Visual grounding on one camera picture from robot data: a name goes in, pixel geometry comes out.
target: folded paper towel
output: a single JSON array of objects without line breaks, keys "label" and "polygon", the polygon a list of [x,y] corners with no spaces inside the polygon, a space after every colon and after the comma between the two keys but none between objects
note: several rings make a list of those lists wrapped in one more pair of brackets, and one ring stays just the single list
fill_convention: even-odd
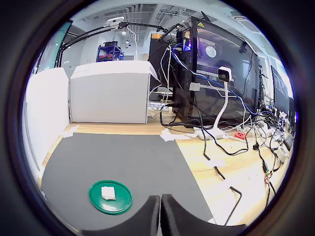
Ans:
[{"label": "folded paper towel", "polygon": [[102,197],[105,200],[116,200],[114,187],[102,187]]}]

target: wooden table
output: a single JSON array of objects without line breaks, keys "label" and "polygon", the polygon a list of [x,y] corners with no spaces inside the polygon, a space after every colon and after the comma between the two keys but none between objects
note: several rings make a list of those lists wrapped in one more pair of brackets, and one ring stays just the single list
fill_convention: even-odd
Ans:
[{"label": "wooden table", "polygon": [[[169,123],[175,117],[171,109],[169,112],[163,112],[163,122]],[[148,124],[113,124],[113,123],[72,123],[65,131],[79,125],[75,131],[77,133],[92,133],[92,134],[128,134],[128,135],[159,135],[165,128],[160,124],[159,117],[156,120],[148,118]],[[193,133],[192,128],[185,128],[183,126],[176,126],[171,130],[172,134]],[[59,136],[56,140],[42,165],[46,167],[47,162],[58,143],[63,137]],[[189,140],[176,141],[188,166],[190,167],[193,176],[209,206],[209,209],[218,225],[224,225],[229,214],[234,208],[239,199],[239,195],[227,189],[221,176],[218,175],[215,169],[207,165],[207,159],[203,156],[204,141],[198,137]],[[218,140],[227,151],[233,152],[240,148],[246,148],[246,143],[238,142],[232,139]],[[225,181],[237,190],[241,191],[243,196],[238,206],[236,207],[232,217],[227,225],[247,224],[253,222],[260,213],[264,210],[268,195],[268,188],[264,183],[264,172],[262,169],[262,162],[259,158],[258,151],[253,150],[252,146],[255,144],[255,137],[249,142],[249,150],[245,153],[229,156],[216,146],[213,140],[207,141],[207,155],[215,160],[224,160],[225,166],[219,167],[219,170],[226,177]],[[272,142],[272,147],[276,147],[277,143]],[[274,163],[274,156],[267,147],[261,147],[261,156],[264,158],[271,169]],[[277,191],[286,174],[290,158],[292,156],[292,149],[289,158],[281,165],[279,170],[271,177],[271,182]],[[41,185],[41,179],[38,179],[38,186]],[[269,202],[274,197],[273,191],[270,191]]]}]

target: blue cable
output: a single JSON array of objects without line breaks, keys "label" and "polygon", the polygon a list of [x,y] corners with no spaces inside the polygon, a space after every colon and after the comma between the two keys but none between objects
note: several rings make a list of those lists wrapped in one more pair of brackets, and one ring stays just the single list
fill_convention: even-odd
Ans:
[{"label": "blue cable", "polygon": [[[179,65],[181,65],[183,68],[185,68],[185,67],[183,66],[183,63],[182,63],[181,61],[178,61],[177,58],[174,56],[174,51],[173,51],[173,50],[172,50],[172,56],[173,56],[173,58],[175,59],[175,61],[178,62]],[[209,82],[213,82],[213,83],[215,83],[215,84],[221,86],[222,88],[224,87],[224,85],[222,85],[222,84],[220,84],[220,83],[218,83],[218,82],[216,82],[216,81],[210,80],[210,79],[208,79],[207,77],[205,77],[204,75],[196,74],[196,73],[194,73],[194,72],[191,71],[191,70],[189,70],[189,71],[190,71],[192,74],[196,75],[196,76],[199,76],[199,77],[204,78],[204,80],[207,80],[207,81],[209,81]],[[229,88],[228,88],[227,90],[230,91],[232,94],[234,94],[234,95],[242,102],[242,98],[239,97],[233,90],[230,90]],[[254,113],[254,112],[252,112],[252,111],[247,107],[247,105],[246,105],[245,103],[244,103],[244,106],[245,106],[245,108],[246,108],[252,115],[254,115],[254,116],[257,116],[257,115],[262,114],[262,113],[270,113],[270,114],[272,114],[271,112],[268,112],[268,111],[260,112],[260,113]]]}]

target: warning sticker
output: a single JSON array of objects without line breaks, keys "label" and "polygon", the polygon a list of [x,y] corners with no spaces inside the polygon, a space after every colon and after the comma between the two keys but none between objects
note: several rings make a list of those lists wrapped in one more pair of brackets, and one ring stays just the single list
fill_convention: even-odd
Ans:
[{"label": "warning sticker", "polygon": [[160,34],[160,33],[153,33],[152,34],[152,38],[153,39],[159,39],[159,38],[161,38],[162,37],[162,34]]},{"label": "warning sticker", "polygon": [[198,24],[198,26],[205,28],[205,26],[203,25],[202,22],[200,22],[200,23]]}]

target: white box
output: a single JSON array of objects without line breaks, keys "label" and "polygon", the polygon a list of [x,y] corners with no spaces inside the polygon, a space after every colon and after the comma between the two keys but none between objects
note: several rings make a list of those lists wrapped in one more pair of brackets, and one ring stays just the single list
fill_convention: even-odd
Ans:
[{"label": "white box", "polygon": [[73,122],[147,123],[151,75],[148,61],[80,65],[70,79]]}]

